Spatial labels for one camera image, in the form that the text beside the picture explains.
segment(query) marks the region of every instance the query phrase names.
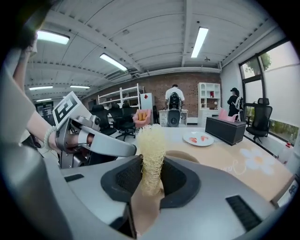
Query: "ceiling light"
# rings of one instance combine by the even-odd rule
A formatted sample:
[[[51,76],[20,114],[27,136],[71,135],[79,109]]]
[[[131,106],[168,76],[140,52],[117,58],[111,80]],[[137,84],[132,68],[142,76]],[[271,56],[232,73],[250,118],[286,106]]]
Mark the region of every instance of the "ceiling light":
[[[70,37],[48,31],[37,31],[38,40],[45,40],[60,44],[67,44]]]
[[[47,88],[53,88],[53,86],[44,86],[44,87],[33,87],[29,88],[29,90],[39,90],[39,89],[47,89]]]
[[[198,36],[196,39],[196,43],[191,58],[196,58],[198,56],[198,53],[200,52],[200,49],[203,45],[207,32],[208,32],[207,28],[199,28]]]
[[[70,88],[85,88],[85,89],[89,89],[90,87],[86,87],[86,86],[70,86]]]
[[[43,102],[43,101],[49,101],[49,100],[52,100],[52,98],[40,99],[40,100],[37,100],[37,102]]]
[[[100,56],[101,59],[113,64],[114,66],[116,66],[117,68],[121,69],[122,71],[127,71],[127,68],[124,67],[122,64],[118,63],[117,61],[115,61],[114,59],[112,59],[111,57],[107,56],[106,54],[102,54]]]

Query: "person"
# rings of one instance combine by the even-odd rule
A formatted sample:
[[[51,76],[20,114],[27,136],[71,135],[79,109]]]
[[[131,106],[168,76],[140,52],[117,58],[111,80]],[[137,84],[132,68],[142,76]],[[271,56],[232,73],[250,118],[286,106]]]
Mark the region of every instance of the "person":
[[[177,84],[173,84],[172,88],[168,89],[165,92],[165,104],[167,105],[169,97],[172,95],[172,93],[176,92],[178,96],[181,98],[181,103],[183,105],[184,96],[183,92],[178,88]]]
[[[27,136],[25,128],[47,147],[60,154],[55,142],[55,128],[38,114],[24,92],[27,62],[37,40],[37,30],[41,27],[52,2],[41,3],[36,12],[28,16],[19,38],[14,42],[0,72],[3,94],[0,96],[0,132],[1,142],[20,143]],[[93,135],[87,137],[91,143]],[[78,135],[70,135],[67,144],[70,148],[78,144]]]
[[[238,97],[240,96],[240,92],[237,88],[232,88],[230,90],[230,92],[232,92],[232,96],[227,101],[227,103],[229,104],[228,116],[232,117],[233,115],[239,113],[239,110],[236,109],[236,107],[235,107],[235,103],[236,103],[236,100],[238,99]]]

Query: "brick wall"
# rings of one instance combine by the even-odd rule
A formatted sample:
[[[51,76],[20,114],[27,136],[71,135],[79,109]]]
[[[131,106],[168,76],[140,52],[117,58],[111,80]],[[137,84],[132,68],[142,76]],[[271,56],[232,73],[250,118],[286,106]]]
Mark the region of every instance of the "brick wall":
[[[164,74],[140,78],[130,82],[125,82],[112,86],[108,89],[102,90],[92,96],[82,100],[83,104],[87,107],[88,102],[96,99],[98,103],[98,95],[104,95],[121,88],[130,88],[139,83],[140,86],[145,87],[145,93],[152,93],[155,98],[155,105],[157,110],[162,110],[165,103],[165,92],[177,84],[182,90],[185,101],[184,109],[188,109],[189,117],[198,116],[198,83],[219,83],[221,84],[220,74],[215,73],[174,73]]]

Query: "white ceiling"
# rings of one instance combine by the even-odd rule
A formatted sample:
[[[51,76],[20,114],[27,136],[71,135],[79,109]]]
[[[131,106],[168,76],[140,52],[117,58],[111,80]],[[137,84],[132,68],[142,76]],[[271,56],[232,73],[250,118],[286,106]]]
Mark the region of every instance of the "white ceiling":
[[[218,68],[268,19],[251,0],[64,0],[50,10],[42,29],[69,36],[68,44],[38,41],[26,74],[27,89],[53,89],[26,92],[33,100],[60,99],[72,90],[83,97],[120,82],[122,75],[128,79],[164,68]],[[199,27],[209,32],[192,59]],[[100,59],[102,53],[128,72]]]

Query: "rectangular black container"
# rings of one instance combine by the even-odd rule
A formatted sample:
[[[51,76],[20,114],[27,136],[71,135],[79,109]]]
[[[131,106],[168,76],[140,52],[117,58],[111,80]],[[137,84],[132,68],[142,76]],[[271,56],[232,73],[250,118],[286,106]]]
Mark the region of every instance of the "rectangular black container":
[[[206,119],[205,131],[232,146],[243,140],[245,128],[245,122],[228,122],[212,117]]]

